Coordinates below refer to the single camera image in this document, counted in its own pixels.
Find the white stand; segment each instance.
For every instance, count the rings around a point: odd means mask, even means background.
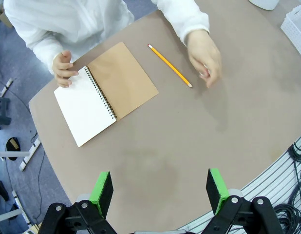
[[[2,151],[0,152],[0,157],[3,160],[4,157],[23,157],[23,161],[19,166],[19,169],[21,171],[24,171],[25,167],[27,166],[29,160],[34,155],[36,149],[41,144],[41,141],[39,137],[35,140],[32,147],[29,149],[29,151]]]
[[[21,171],[24,171],[25,167],[27,166],[29,160],[32,158],[32,156],[34,155],[36,149],[39,147],[39,145],[41,144],[41,141],[39,139],[39,137],[35,140],[35,142],[33,143],[32,147],[30,148],[30,150],[28,151],[29,155],[26,156],[23,159],[23,162],[20,164],[19,169]]]
[[[18,209],[0,215],[0,222],[1,222],[1,221],[4,221],[4,220],[7,220],[7,219],[9,219],[9,218],[15,217],[15,216],[17,216],[17,215],[22,214],[23,217],[24,217],[24,219],[25,219],[25,222],[26,222],[27,225],[28,225],[28,228],[31,228],[31,227],[32,227],[32,224],[30,223],[30,221],[29,221],[29,219],[28,219],[28,217],[27,217],[27,215],[26,215],[26,213],[25,213],[25,211],[24,211],[24,209],[23,209],[23,207],[22,207],[22,204],[21,204],[20,201],[19,201],[18,195],[15,193],[15,191],[12,191],[12,195],[13,195],[13,197],[14,197],[14,199],[15,199],[15,202],[16,202],[16,205],[18,206]]]
[[[10,87],[10,85],[13,83],[13,79],[9,79],[7,84],[5,85],[5,87],[3,88],[2,91],[0,91],[0,98],[3,97],[3,95],[5,94],[5,92],[8,90],[8,88]]]

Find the spiral notebook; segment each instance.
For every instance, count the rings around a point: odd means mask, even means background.
[[[158,94],[122,42],[69,79],[54,94],[78,147]]]

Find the person's left hand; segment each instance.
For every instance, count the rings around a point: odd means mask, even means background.
[[[188,57],[209,88],[222,76],[221,54],[205,30],[195,30],[187,35]]]

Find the brown notebook cover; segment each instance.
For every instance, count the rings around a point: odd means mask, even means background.
[[[123,42],[101,54],[88,67],[117,120],[158,94],[155,85]]]

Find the yellow pencil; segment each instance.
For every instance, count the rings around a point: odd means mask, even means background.
[[[190,88],[193,86],[189,83],[189,81],[168,61],[165,57],[163,57],[154,47],[152,47],[150,44],[148,44],[149,48],[154,51],[155,54],[159,56],[165,62],[181,79],[185,82]]]

